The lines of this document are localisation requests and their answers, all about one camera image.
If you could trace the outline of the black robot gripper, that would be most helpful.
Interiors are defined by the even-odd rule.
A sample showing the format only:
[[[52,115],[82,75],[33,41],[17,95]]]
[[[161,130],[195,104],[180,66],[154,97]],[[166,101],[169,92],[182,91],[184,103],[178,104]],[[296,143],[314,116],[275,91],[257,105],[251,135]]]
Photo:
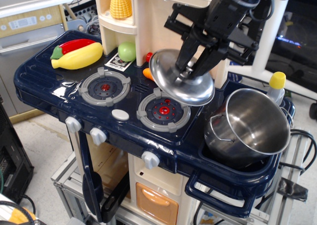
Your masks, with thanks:
[[[184,72],[192,59],[192,77],[203,76],[221,60],[228,58],[244,64],[258,49],[258,43],[246,36],[237,25],[259,0],[211,0],[209,6],[195,8],[173,4],[165,27],[181,35],[183,44],[175,65]],[[198,47],[205,47],[198,58]]]

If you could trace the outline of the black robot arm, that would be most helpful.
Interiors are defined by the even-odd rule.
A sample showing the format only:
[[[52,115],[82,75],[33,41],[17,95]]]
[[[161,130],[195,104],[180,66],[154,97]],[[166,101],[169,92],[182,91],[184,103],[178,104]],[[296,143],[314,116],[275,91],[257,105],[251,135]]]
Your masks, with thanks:
[[[211,0],[209,6],[196,8],[173,4],[165,27],[183,40],[174,64],[177,76],[202,76],[226,58],[244,65],[259,44],[238,28],[245,14],[263,0]]]

